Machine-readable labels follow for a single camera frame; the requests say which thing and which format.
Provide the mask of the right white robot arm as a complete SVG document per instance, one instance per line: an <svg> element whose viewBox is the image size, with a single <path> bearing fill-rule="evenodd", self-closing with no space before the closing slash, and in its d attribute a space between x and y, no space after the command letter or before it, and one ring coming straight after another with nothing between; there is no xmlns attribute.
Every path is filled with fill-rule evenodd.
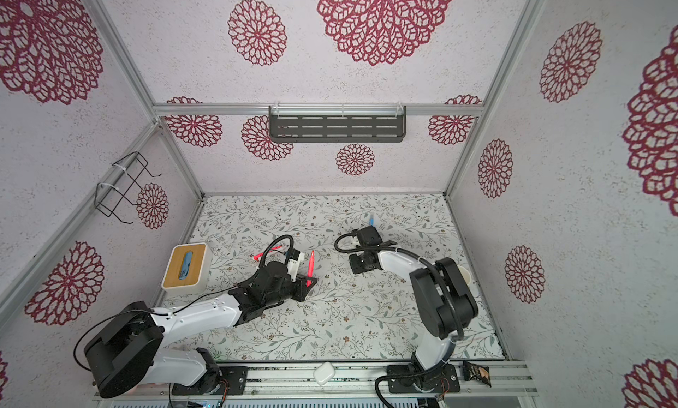
<svg viewBox="0 0 678 408"><path fill-rule="evenodd" d="M356 247L342 252L349 256L356 275L384 270L411 285L427 331L413 355L415 370L428 372L445 364L478 315L478 304L457 263L448 257L432 263L400 247Z"/></svg>

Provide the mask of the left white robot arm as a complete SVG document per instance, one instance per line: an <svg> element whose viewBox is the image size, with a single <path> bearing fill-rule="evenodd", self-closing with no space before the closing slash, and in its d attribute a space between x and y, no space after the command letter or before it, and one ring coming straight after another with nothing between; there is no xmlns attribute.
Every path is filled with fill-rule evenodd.
<svg viewBox="0 0 678 408"><path fill-rule="evenodd" d="M286 300L302 302L316 283L314 277L293 277L284 263L271 262L237 286L183 307L129 304L84 348L100 397L119 397L143 384L167 384L176 396L218 389L224 373L207 349L178 350L171 344L249 323Z"/></svg>

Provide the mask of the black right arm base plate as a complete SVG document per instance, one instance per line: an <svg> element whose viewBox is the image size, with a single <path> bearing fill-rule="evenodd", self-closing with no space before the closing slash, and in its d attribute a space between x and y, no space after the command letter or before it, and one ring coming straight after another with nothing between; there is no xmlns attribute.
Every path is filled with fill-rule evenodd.
<svg viewBox="0 0 678 408"><path fill-rule="evenodd" d="M413 365L389 365L388 391L393 394L410 393L458 393L461 384L456 368L451 364L435 367L433 371L423 373Z"/></svg>

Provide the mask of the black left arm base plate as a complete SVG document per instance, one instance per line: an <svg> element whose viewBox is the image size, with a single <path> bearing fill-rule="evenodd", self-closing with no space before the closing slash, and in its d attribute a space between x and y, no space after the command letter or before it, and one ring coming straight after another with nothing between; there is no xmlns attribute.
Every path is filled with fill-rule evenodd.
<svg viewBox="0 0 678 408"><path fill-rule="evenodd" d="M220 367L220 372L208 372L192 386L173 384L169 392L173 397L179 396L241 396L245 392L248 367Z"/></svg>

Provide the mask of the pink highlighter pen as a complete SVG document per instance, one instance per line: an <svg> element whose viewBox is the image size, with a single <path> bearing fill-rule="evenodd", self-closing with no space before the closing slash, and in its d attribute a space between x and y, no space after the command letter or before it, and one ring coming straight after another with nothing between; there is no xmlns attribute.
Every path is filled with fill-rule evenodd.
<svg viewBox="0 0 678 408"><path fill-rule="evenodd" d="M261 258L262 258L265 254L268 254L268 253L272 252L274 249L276 249L276 247L274 247L273 249L268 250L267 252L262 252L262 253L256 254L256 256L253 256L252 259L253 259L254 261L260 261Z"/></svg>

